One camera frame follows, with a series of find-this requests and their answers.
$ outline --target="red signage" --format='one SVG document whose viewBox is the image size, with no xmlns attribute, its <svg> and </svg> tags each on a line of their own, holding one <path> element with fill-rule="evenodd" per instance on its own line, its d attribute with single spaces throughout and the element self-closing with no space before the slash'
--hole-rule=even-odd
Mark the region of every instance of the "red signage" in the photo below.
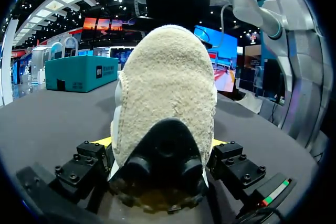
<svg viewBox="0 0 336 224">
<path fill-rule="evenodd" d="M 26 50 L 12 51 L 12 58 L 21 57 L 26 54 Z"/>
</svg>

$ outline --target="black bolt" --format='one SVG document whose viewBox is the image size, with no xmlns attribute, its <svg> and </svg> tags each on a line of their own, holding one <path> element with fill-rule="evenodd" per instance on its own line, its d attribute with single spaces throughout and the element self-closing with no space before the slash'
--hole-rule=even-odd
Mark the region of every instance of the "black bolt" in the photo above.
<svg viewBox="0 0 336 224">
<path fill-rule="evenodd" d="M 73 155 L 74 157 L 74 160 L 76 160 L 76 161 L 79 161 L 80 160 L 80 156 L 79 156 L 79 154 L 74 154 Z"/>
<path fill-rule="evenodd" d="M 86 158 L 86 163 L 88 163 L 89 165 L 93 164 L 93 159 L 91 157 L 87 157 Z"/>
<path fill-rule="evenodd" d="M 249 182 L 251 180 L 251 176 L 249 175 L 249 174 L 245 174 L 244 176 L 243 176 L 243 181 L 244 182 Z"/>
<path fill-rule="evenodd" d="M 72 181 L 74 181 L 74 182 L 76 182 L 76 181 L 79 180 L 79 177 L 78 177 L 76 174 L 74 174 L 74 173 L 70 174 L 69 177 L 70 177 L 70 179 L 71 179 Z"/>
<path fill-rule="evenodd" d="M 62 167 L 61 167 L 60 165 L 58 165 L 58 166 L 55 167 L 55 172 L 56 172 L 57 174 L 62 173 L 62 171 L 63 171 L 63 169 L 62 169 Z"/>
<path fill-rule="evenodd" d="M 229 158 L 226 160 L 225 163 L 226 163 L 227 165 L 232 165 L 234 162 L 235 162 L 234 159 L 231 158 L 231 157 L 229 157 Z"/>
<path fill-rule="evenodd" d="M 266 167 L 264 165 L 260 165 L 258 167 L 258 173 L 264 173 L 266 171 Z"/>
<path fill-rule="evenodd" d="M 246 154 L 241 154 L 240 157 L 239 157 L 239 160 L 245 160 L 246 159 Z"/>
</svg>

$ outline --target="white pillar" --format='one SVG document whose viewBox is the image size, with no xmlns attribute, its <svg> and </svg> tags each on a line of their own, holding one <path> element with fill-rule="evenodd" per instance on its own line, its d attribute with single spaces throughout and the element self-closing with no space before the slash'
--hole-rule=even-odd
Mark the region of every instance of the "white pillar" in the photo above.
<svg viewBox="0 0 336 224">
<path fill-rule="evenodd" d="M 13 101 L 12 97 L 12 82 L 10 80 L 11 75 L 11 57 L 12 57 L 12 46 L 16 27 L 18 24 L 18 19 L 11 19 L 1 47 L 0 58 L 2 58 L 1 66 L 1 95 L 3 105 L 7 105 Z"/>
</svg>

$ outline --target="ceiling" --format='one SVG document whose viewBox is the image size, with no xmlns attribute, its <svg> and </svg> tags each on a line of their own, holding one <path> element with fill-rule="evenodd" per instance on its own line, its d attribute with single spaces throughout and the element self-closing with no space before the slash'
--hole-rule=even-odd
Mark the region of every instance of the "ceiling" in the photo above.
<svg viewBox="0 0 336 224">
<path fill-rule="evenodd" d="M 19 20 L 18 28 L 23 24 L 23 22 L 29 17 L 29 15 L 45 0 L 15 0 L 15 3 L 12 5 L 12 9 L 8 12 L 7 18 L 14 18 Z M 83 21 L 85 17 L 95 17 L 95 18 L 115 18 L 117 15 L 118 18 L 123 20 L 128 20 L 135 17 L 134 10 L 134 0 L 122 0 L 120 3 L 119 0 L 95 0 L 97 2 L 96 6 L 91 7 L 84 1 L 77 2 L 76 4 L 80 7 L 78 12 L 72 11 L 70 8 L 66 7 L 64 10 L 67 12 L 65 17 L 57 16 L 55 22 L 50 22 L 48 26 L 38 30 L 36 34 L 30 37 L 26 43 L 21 46 L 15 47 L 27 48 L 35 46 L 37 39 L 39 42 L 44 41 L 50 37 L 53 37 L 57 34 L 69 31 L 78 27 L 83 26 Z M 146 13 L 145 5 L 139 6 L 140 12 L 142 15 Z M 202 26 L 206 26 L 212 29 L 220 30 L 221 21 L 220 21 L 220 11 L 221 7 L 211 7 L 211 12 L 201 20 Z M 3 20 L 2 22 L 2 31 L 0 33 L 0 40 L 2 40 L 4 31 L 6 29 L 8 20 Z M 252 32 L 259 30 L 257 27 L 254 27 L 250 24 L 240 22 L 236 20 L 232 14 L 231 7 L 226 8 L 224 11 L 224 31 L 225 33 L 232 35 L 239 40 L 244 40 L 244 32 Z M 139 34 L 134 33 L 133 37 L 128 37 L 127 40 L 119 36 L 118 38 L 112 39 L 110 41 L 82 41 L 80 47 L 87 47 L 89 44 L 98 47 L 98 46 L 107 46 L 113 44 L 120 44 L 125 42 L 136 42 L 141 37 Z"/>
</svg>

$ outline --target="sign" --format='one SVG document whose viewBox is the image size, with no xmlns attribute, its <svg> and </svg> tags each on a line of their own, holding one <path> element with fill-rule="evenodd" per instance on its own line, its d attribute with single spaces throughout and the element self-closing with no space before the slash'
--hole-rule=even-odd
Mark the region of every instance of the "sign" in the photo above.
<svg viewBox="0 0 336 224">
<path fill-rule="evenodd" d="M 12 51 L 12 58 L 21 57 L 26 54 L 26 50 Z"/>
<path fill-rule="evenodd" d="M 254 34 L 252 34 L 251 36 L 250 36 L 250 40 L 251 40 L 251 45 L 254 45 L 256 42 L 255 42 L 255 40 L 257 39 L 257 36 L 255 36 Z"/>
</svg>

